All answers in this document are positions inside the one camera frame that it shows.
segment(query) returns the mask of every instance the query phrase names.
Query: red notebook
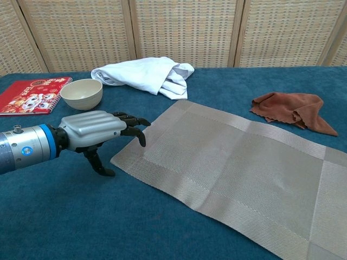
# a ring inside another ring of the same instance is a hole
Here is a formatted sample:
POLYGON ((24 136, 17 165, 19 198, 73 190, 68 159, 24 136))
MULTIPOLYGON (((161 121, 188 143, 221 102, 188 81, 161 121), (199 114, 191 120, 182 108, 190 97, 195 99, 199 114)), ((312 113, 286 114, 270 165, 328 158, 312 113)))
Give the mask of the red notebook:
POLYGON ((18 80, 0 95, 0 116, 49 114, 71 77, 18 80))

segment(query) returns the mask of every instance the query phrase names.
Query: woven screen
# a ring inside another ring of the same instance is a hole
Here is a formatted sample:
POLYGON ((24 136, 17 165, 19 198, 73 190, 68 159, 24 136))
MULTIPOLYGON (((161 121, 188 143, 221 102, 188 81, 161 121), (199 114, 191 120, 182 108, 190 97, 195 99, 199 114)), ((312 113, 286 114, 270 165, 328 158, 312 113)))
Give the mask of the woven screen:
POLYGON ((11 0, 0 1, 0 76, 45 72, 43 60, 37 49, 34 50, 36 45, 32 38, 29 39, 28 27, 20 21, 21 13, 16 12, 15 7, 11 0))
POLYGON ((347 66, 347 34, 343 38, 334 59, 331 62, 332 66, 347 66))
POLYGON ((141 57, 167 56, 194 67, 227 66, 236 0, 134 2, 141 57))
POLYGON ((51 72, 90 71, 131 58, 120 0, 20 4, 51 72))
POLYGON ((240 67, 314 66, 345 0, 251 0, 240 67))

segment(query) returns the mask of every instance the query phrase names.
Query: bowl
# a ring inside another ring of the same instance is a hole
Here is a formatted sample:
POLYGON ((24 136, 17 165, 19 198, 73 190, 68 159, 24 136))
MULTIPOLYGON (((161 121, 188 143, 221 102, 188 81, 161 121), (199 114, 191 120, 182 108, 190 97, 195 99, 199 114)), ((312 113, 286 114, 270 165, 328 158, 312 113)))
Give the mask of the bowl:
POLYGON ((76 80, 64 86, 60 95, 70 107, 89 110, 102 99, 102 83, 94 79, 76 80))

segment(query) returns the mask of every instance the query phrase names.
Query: red book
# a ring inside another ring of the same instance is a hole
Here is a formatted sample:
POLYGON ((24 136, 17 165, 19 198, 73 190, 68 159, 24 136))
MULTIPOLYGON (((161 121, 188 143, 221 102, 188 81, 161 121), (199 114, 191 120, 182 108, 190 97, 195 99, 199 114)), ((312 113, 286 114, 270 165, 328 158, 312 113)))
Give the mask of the red book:
POLYGON ((0 116, 49 114, 71 77, 18 80, 0 95, 0 116))

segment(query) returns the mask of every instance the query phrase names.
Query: robotic hand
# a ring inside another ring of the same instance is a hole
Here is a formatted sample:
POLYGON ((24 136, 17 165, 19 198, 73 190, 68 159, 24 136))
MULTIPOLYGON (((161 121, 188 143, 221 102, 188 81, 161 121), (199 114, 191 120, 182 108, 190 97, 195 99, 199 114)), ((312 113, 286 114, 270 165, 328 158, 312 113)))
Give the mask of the robotic hand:
POLYGON ((120 135, 138 137, 145 147, 145 135, 136 125, 151 124, 122 112, 91 111, 62 118, 58 128, 14 126, 13 131, 0 133, 0 174, 55 159, 68 149, 83 153, 98 174, 114 176, 113 170, 102 166, 98 147, 120 135))

